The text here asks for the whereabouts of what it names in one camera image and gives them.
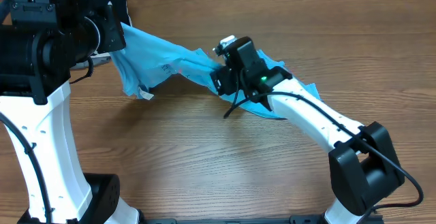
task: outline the wooden table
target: wooden table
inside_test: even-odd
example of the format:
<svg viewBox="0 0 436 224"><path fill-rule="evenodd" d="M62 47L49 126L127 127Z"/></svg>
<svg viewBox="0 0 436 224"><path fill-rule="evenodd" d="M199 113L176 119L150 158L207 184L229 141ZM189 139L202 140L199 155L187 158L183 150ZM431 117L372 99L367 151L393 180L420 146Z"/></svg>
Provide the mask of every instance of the wooden table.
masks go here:
<svg viewBox="0 0 436 224"><path fill-rule="evenodd" d="M248 35L324 101L390 132L425 192L387 223L436 218L436 0L129 0L134 25L189 49ZM84 71L75 71L73 78ZM175 76L152 101L126 97L113 64L72 86L72 127L84 172L115 173L121 196L148 218L288 217L322 213L334 195L327 155L299 129L237 110ZM28 206L0 129L0 223ZM387 202L410 202L407 182Z"/></svg>

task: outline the wood grain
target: wood grain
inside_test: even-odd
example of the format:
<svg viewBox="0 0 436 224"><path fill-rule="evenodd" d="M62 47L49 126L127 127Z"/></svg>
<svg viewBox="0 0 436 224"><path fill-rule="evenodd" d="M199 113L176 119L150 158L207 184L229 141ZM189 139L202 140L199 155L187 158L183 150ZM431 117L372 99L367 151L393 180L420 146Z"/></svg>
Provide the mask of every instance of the wood grain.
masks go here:
<svg viewBox="0 0 436 224"><path fill-rule="evenodd" d="M210 50L229 34L285 61L323 100L390 132L423 205L383 210L387 223L436 218L435 0L129 0L134 25ZM73 78L84 71L74 71ZM175 76L152 101L126 97L113 64L72 86L72 126L85 172L115 173L126 202L148 218L288 217L321 213L334 198L328 159L286 121L237 110ZM0 223L26 209L10 139L0 128ZM416 198L410 183L387 202Z"/></svg>

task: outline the blue cloth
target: blue cloth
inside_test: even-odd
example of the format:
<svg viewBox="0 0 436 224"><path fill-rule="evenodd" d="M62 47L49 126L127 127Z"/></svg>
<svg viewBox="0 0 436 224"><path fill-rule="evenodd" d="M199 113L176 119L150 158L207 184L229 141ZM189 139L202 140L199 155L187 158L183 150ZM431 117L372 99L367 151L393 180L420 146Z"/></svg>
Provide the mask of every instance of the blue cloth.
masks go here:
<svg viewBox="0 0 436 224"><path fill-rule="evenodd" d="M142 98L140 88L148 91L168 79L171 75L181 74L189 80L207 86L214 94L218 94L210 74L221 67L201 50L190 51L182 46L172 44L134 27L123 24L126 48L110 53L123 82L123 90L127 95ZM258 54L268 66L284 66L283 61L273 61L261 50ZM314 84L303 85L316 98L320 98ZM233 102L233 95L222 95L222 99ZM238 101L244 99L243 92ZM241 108L264 118L280 118L268 111L259 103L247 102Z"/></svg>

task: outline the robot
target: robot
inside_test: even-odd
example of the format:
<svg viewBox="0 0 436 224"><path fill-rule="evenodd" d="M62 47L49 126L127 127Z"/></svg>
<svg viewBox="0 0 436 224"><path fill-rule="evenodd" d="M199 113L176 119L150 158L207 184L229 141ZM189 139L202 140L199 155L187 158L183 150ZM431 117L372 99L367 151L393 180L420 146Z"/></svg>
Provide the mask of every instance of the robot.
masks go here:
<svg viewBox="0 0 436 224"><path fill-rule="evenodd" d="M126 46L120 24L126 21L120 10L125 5L109 1L9 2L12 26L0 28L0 120L12 139L29 194L29 209L17 223L383 223L371 213L422 202L422 189L401 168L386 128L377 122L364 126L334 111L285 69L268 69L252 39L230 36L214 49L225 65L211 78L220 95L241 91L246 99L235 100L225 116L251 101L299 126L328 153L337 198L325 213L289 219L146 219L120 197L118 176L82 172L70 123L69 69L87 61L90 76L92 56ZM360 153L368 155L362 162ZM419 192L415 202L375 206L405 177Z"/></svg>

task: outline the white label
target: white label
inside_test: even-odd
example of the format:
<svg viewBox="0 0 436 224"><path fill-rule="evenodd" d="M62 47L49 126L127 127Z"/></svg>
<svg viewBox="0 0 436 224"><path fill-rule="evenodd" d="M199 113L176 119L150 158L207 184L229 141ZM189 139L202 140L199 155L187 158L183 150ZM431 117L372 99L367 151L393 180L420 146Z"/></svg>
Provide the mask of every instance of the white label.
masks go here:
<svg viewBox="0 0 436 224"><path fill-rule="evenodd" d="M141 88L139 88L139 94L142 96L142 98L147 100L151 100L151 98L155 96L154 94L143 91Z"/></svg>

